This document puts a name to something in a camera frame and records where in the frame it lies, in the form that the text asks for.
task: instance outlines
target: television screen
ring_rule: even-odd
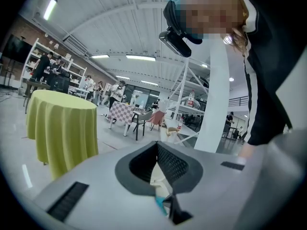
[[[32,45],[22,41],[18,37],[11,35],[2,56],[24,63],[28,57],[28,54],[32,48]]]

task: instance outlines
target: bottle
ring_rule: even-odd
[[[189,99],[188,99],[188,105],[187,106],[193,107],[194,97],[195,97],[195,93],[194,93],[194,90],[192,90],[192,92],[190,93]]]
[[[182,125],[183,125],[183,117],[181,117],[181,119],[179,120],[179,123],[178,123],[178,129],[181,129],[181,127],[182,127]]]

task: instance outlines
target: white shirt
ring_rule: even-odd
[[[87,88],[87,91],[93,92],[93,87],[94,87],[94,80],[93,80],[93,79],[90,79],[90,80],[88,81],[88,88]]]
[[[111,89],[111,95],[110,97],[115,98],[117,101],[121,101],[121,97],[118,96],[118,94],[122,94],[123,95],[123,89],[118,85],[118,84],[114,84],[112,89]]]

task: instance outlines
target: ceiling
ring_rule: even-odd
[[[163,8],[167,0],[58,0],[48,21],[42,19],[50,0],[28,0],[20,14],[62,41],[72,35],[89,55],[109,54],[110,58],[90,59],[112,76],[129,77],[128,84],[154,90],[169,90],[175,83],[184,59],[165,47],[158,35],[166,30]],[[202,77],[210,75],[210,45],[188,43],[192,49],[189,66]],[[227,46],[230,88],[244,82],[242,57]],[[156,56],[156,62],[127,59],[126,53]],[[141,80],[159,84],[158,88]]]

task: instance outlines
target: round table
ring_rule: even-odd
[[[26,123],[28,137],[36,142],[37,158],[49,164],[53,179],[98,154],[96,105],[89,101],[36,90]]]

